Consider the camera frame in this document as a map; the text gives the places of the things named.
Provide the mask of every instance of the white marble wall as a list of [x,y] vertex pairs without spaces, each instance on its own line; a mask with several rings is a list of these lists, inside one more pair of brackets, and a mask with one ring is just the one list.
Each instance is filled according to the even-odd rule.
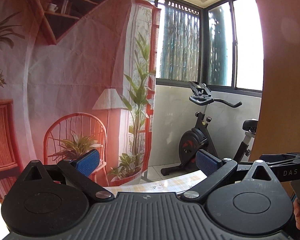
[[[244,138],[242,123],[246,119],[258,118],[261,98],[223,92],[212,93],[215,98],[230,103],[243,103],[242,106],[233,109],[215,102],[210,104],[206,111],[207,116],[212,118],[208,129],[219,157],[233,158]],[[194,127],[195,112],[203,111],[203,107],[189,101],[190,95],[192,92],[188,88],[156,86],[149,166],[179,162],[179,140],[185,131]]]

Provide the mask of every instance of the table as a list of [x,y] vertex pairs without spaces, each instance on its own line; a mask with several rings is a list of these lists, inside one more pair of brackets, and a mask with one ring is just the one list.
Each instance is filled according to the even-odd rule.
[[195,171],[182,176],[165,179],[156,182],[149,182],[144,184],[105,187],[117,196],[118,192],[145,192],[145,193],[159,193],[159,192],[184,192],[200,181],[204,180],[207,176],[202,171]]

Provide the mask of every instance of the metal bolt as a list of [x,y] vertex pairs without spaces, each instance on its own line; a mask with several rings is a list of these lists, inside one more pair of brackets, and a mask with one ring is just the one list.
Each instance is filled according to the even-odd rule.
[[200,196],[200,194],[198,192],[192,191],[192,190],[186,191],[185,193],[183,193],[183,195],[186,198],[197,198]]
[[110,198],[111,196],[112,196],[111,192],[105,191],[105,190],[98,191],[98,192],[96,193],[96,197],[97,197],[97,198],[101,198],[101,199]]

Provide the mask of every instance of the flower pot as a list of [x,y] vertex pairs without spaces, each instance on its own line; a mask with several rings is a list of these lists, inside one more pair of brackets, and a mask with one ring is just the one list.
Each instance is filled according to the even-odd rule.
[[141,175],[142,175],[142,170],[139,171],[138,173],[130,176],[130,177],[127,177],[127,178],[124,178],[124,179],[115,179],[113,178],[111,181],[110,181],[110,187],[116,187],[116,186],[121,186],[121,185],[136,185],[136,184],[139,184],[140,182],[140,179],[141,179]]

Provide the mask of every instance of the red chair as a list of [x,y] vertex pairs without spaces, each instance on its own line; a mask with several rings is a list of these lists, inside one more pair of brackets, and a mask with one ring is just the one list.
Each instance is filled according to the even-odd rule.
[[97,150],[100,154],[100,164],[90,175],[90,179],[103,187],[108,187],[108,179],[106,173],[106,144],[107,134],[103,123],[92,114],[74,113],[61,117],[54,122],[47,130],[43,141],[43,163],[56,164],[64,157],[56,157],[54,154],[61,151],[60,146],[62,139],[72,140],[71,132],[83,136],[93,135],[95,140],[101,144]]
[[23,170],[13,121],[13,100],[0,100],[0,201]]

